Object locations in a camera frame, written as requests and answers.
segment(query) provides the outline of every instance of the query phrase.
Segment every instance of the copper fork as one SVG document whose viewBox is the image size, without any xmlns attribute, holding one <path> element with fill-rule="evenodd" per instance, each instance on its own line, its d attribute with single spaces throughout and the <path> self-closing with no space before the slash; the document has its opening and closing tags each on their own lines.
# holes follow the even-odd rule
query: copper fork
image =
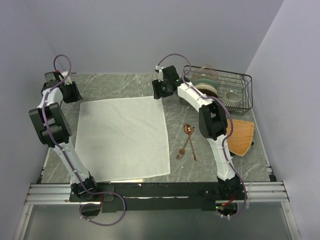
<svg viewBox="0 0 320 240">
<path fill-rule="evenodd" d="M 179 150 L 179 152 L 178 152 L 178 154 L 176 156 L 177 160 L 180 160 L 182 158 L 182 156 L 185 154 L 185 147 L 187 146 L 187 143 L 188 143 L 188 141 L 189 141 L 189 139 L 191 137 L 191 134 L 194 132 L 194 130 L 195 130 L 195 127 L 191 128 L 191 132 L 189 133 L 187 140 L 185 141 L 183 147 L 180 148 L 180 150 Z"/>
</svg>

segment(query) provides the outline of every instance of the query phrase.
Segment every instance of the marble table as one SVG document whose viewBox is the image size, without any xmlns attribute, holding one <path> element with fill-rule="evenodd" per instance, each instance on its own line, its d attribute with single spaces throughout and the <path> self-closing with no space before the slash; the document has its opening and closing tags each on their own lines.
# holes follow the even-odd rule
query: marble table
<svg viewBox="0 0 320 240">
<path fill-rule="evenodd" d="M 77 138 L 78 118 L 82 102 L 114 98 L 134 98 L 153 95 L 152 80 L 156 74 L 75 74 L 76 82 L 83 100 L 66 104 L 63 112 L 72 130 L 72 143 Z M 152 178 L 136 179 L 138 182 L 217 182 L 217 167 L 208 141 L 198 128 L 198 113 L 189 106 L 180 104 L 176 95 L 163 98 L 168 132 L 171 174 Z M 233 114 L 234 119 L 253 122 L 251 111 L 240 116 Z M 186 140 L 183 130 L 185 123 L 196 126 L 192 143 L 198 161 L 194 161 L 190 144 L 186 147 L 185 156 L 176 160 L 179 149 Z M 234 156 L 232 161 L 245 182 L 270 181 L 266 161 L 257 132 L 254 132 L 254 145 L 243 156 Z M 58 155 L 49 151 L 45 162 L 42 183 L 69 183 L 70 176 Z"/>
</svg>

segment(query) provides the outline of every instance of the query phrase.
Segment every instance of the white wall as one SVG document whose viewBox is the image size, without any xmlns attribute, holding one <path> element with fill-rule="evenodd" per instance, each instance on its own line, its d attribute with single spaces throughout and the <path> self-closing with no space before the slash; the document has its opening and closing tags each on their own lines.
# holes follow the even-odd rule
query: white wall
<svg viewBox="0 0 320 240">
<path fill-rule="evenodd" d="M 0 239 L 11 240 L 46 155 L 28 111 L 55 54 L 24 1 L 0 2 L 0 33 Z"/>
<path fill-rule="evenodd" d="M 285 0 L 252 60 L 254 113 L 303 239 L 320 234 L 320 1 Z"/>
<path fill-rule="evenodd" d="M 283 0 L 25 0 L 78 73 L 151 73 L 171 53 L 245 72 Z M 183 59 L 174 63 L 180 70 Z"/>
</svg>

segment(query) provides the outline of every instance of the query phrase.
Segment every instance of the black wire dish rack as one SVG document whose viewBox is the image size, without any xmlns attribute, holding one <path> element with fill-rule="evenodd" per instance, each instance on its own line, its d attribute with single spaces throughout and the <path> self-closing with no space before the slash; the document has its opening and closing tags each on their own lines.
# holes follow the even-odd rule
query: black wire dish rack
<svg viewBox="0 0 320 240">
<path fill-rule="evenodd" d="M 189 65 L 184 66 L 183 74 L 189 71 Z M 188 72 L 185 77 L 190 79 L 193 74 L 197 73 L 197 70 L 201 69 L 200 66 L 191 66 L 191 71 Z M 240 97 L 240 104 L 238 107 L 233 107 L 230 110 L 232 114 L 244 115 L 253 107 L 253 88 L 252 77 L 247 74 L 237 73 L 232 71 L 217 70 L 211 68 L 204 68 L 206 70 L 214 70 L 217 72 L 217 95 L 220 100 L 223 100 L 225 94 L 229 91 L 233 91 Z M 183 98 L 180 98 L 180 103 L 185 105 L 189 104 Z"/>
</svg>

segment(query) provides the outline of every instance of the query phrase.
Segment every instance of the wicker placemat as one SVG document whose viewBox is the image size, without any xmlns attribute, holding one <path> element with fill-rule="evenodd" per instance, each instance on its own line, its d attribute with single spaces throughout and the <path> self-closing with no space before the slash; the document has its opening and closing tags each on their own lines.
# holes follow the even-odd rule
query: wicker placemat
<svg viewBox="0 0 320 240">
<path fill-rule="evenodd" d="M 232 120 L 233 133 L 227 139 L 229 151 L 243 157 L 249 150 L 254 138 L 255 124 L 250 121 Z M 230 121 L 228 120 L 227 134 L 230 133 Z"/>
</svg>

